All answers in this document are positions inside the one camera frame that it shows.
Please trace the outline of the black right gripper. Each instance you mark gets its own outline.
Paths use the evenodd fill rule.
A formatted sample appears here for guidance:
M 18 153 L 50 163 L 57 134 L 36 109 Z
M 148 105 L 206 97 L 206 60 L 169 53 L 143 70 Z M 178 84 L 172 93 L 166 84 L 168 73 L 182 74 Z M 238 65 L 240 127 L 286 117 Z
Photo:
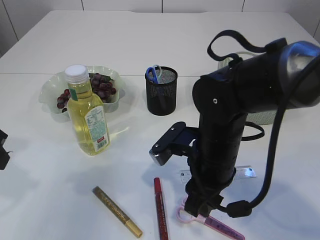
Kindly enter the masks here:
M 208 217 L 234 176 L 248 114 L 274 111 L 283 96 L 276 59 L 248 59 L 202 75 L 192 97 L 200 113 L 196 169 L 186 185 L 184 210 Z

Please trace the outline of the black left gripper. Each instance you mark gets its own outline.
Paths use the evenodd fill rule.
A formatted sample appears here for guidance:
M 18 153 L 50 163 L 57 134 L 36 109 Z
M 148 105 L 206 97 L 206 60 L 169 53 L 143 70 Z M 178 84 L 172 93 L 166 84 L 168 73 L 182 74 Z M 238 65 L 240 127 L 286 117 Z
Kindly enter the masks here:
M 6 142 L 8 135 L 0 130 L 0 169 L 4 170 L 10 160 L 9 151 L 4 148 L 4 143 Z

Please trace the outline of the blue grey right robot arm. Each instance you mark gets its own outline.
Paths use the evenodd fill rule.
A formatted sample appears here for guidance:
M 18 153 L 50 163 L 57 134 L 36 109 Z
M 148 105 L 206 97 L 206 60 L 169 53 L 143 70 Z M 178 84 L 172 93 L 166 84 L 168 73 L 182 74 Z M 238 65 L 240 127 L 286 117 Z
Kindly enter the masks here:
M 188 161 L 185 210 L 208 216 L 213 209 L 230 217 L 249 216 L 266 197 L 273 176 L 280 126 L 287 109 L 308 108 L 320 101 L 320 49 L 298 41 L 230 67 L 202 75 L 192 98 L 199 111 L 196 153 Z M 252 201 L 221 206 L 221 191 L 236 173 L 235 163 L 249 113 L 276 111 L 262 188 Z

